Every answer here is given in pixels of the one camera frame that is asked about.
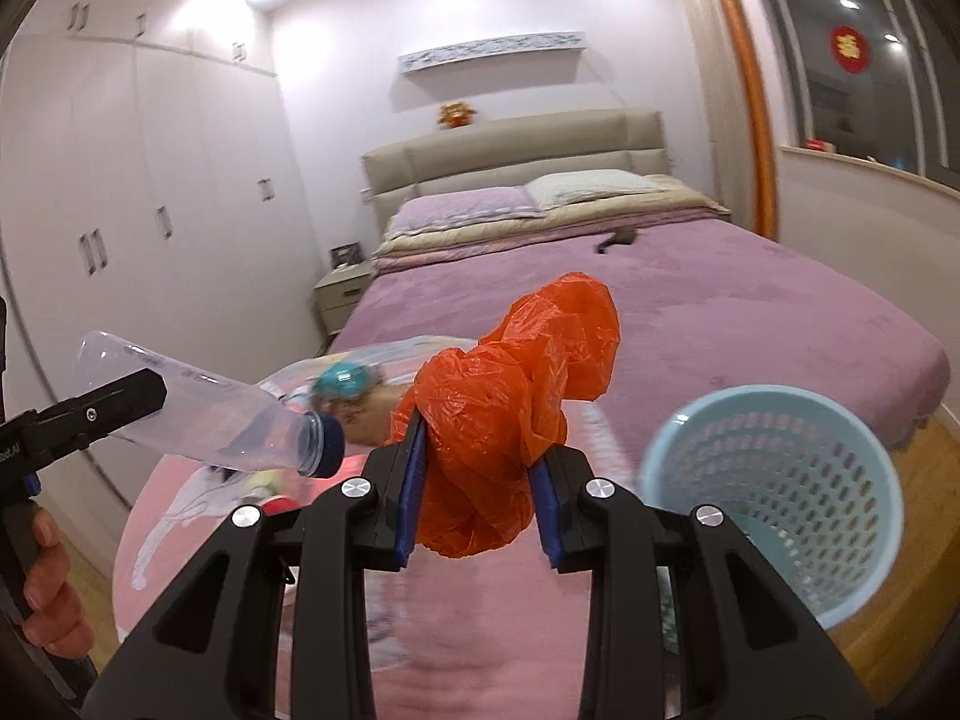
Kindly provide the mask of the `person's left hand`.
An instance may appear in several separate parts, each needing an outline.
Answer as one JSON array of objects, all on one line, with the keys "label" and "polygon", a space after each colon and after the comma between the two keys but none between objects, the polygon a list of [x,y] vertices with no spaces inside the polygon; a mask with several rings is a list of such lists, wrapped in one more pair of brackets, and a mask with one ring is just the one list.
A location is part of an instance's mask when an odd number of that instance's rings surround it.
[{"label": "person's left hand", "polygon": [[68,660],[87,656],[94,634],[83,601],[68,582],[70,557],[52,515],[37,509],[31,522],[39,546],[36,561],[26,574],[23,595],[31,614],[23,634],[36,647]]}]

